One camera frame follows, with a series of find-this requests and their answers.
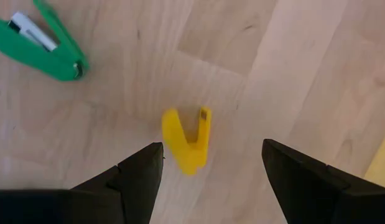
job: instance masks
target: yellow plastic block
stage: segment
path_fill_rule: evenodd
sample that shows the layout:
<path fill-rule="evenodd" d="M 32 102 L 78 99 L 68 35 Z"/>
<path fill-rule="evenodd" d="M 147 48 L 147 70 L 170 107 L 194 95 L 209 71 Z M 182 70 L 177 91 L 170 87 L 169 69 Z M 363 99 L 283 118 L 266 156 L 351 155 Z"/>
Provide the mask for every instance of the yellow plastic block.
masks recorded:
<path fill-rule="evenodd" d="M 187 142 L 177 110 L 169 109 L 164 113 L 162 117 L 163 138 L 184 174 L 194 175 L 199 167 L 206 165 L 210 123 L 211 110 L 201 108 L 198 139 L 196 142 Z"/>
<path fill-rule="evenodd" d="M 385 138 L 366 171 L 366 180 L 385 187 Z"/>

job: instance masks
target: laminate floor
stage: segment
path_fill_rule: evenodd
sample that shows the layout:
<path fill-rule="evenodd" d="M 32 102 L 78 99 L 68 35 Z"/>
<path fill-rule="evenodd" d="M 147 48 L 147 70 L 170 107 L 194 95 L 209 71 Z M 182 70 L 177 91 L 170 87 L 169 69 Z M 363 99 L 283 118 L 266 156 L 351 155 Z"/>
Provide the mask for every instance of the laminate floor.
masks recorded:
<path fill-rule="evenodd" d="M 151 223 L 285 223 L 273 138 L 363 176 L 385 135 L 385 0 L 49 0 L 91 63 L 61 83 L 0 54 L 0 189 L 70 188 L 213 110 L 208 164 L 166 149 Z M 32 1 L 0 0 L 0 18 Z"/>

